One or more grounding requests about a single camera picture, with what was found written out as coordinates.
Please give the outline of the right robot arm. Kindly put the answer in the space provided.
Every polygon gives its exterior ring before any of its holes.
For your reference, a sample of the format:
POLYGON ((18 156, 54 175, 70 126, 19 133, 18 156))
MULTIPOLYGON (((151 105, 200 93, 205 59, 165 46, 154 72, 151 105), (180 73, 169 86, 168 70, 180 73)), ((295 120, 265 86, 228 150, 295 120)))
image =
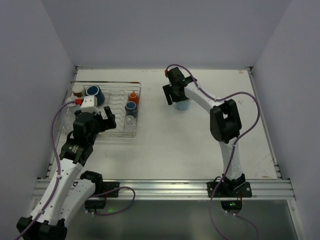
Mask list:
POLYGON ((191 76, 185 77, 178 67, 166 69, 164 74, 169 84, 162 88, 169 105, 192 100, 209 114, 209 130, 219 143, 223 160, 222 183, 216 192, 230 196, 246 182, 236 143, 242 128, 236 102, 233 99, 214 100, 191 76))

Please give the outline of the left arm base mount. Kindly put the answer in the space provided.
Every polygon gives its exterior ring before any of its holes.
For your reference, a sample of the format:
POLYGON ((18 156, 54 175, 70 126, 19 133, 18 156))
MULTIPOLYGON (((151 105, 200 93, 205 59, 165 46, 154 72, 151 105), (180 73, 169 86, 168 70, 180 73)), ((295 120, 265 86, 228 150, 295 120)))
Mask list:
POLYGON ((93 195, 85 201, 85 209, 94 212, 104 209, 108 198, 117 198, 119 196, 119 190, 112 191, 119 187, 120 183, 118 181, 103 181, 98 190, 96 190, 93 195))

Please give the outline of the light blue mug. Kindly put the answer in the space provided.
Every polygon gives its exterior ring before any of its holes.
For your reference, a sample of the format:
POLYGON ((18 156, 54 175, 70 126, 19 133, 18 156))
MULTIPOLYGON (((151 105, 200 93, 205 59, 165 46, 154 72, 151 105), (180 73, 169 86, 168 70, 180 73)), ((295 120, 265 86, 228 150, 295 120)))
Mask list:
POLYGON ((179 111, 185 111, 189 108, 191 100, 183 100, 175 103, 175 108, 179 111))

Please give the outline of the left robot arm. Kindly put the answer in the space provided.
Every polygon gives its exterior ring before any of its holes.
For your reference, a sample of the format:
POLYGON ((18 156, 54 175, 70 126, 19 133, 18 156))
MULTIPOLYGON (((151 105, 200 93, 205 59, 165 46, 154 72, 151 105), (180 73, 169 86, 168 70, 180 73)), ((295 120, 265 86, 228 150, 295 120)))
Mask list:
POLYGON ((103 192, 103 177, 93 171, 81 172, 92 154, 99 133, 116 128, 110 107, 101 113, 78 110, 73 130, 67 135, 60 153, 56 153, 57 169, 42 198, 30 213, 16 225, 24 240, 64 240, 67 222, 85 201, 103 192))

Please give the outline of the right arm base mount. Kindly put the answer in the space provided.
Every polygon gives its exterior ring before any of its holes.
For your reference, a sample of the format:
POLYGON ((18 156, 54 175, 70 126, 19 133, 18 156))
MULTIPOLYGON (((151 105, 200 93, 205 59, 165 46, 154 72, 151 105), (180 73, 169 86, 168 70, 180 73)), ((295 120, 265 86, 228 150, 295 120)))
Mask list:
POLYGON ((213 194, 213 198, 233 199, 220 201, 221 207, 232 214, 240 213, 243 207, 243 199, 252 196, 251 185, 246 181, 244 174, 233 180, 225 178, 213 194))

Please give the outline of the dark blue mug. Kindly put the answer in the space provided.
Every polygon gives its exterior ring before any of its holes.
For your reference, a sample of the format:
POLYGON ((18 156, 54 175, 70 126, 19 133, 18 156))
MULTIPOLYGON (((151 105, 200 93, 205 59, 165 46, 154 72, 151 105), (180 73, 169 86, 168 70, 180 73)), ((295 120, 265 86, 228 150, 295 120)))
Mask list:
POLYGON ((97 105, 101 106, 105 102, 105 95, 98 85, 90 85, 85 90, 86 96, 94 96, 97 98, 97 105))

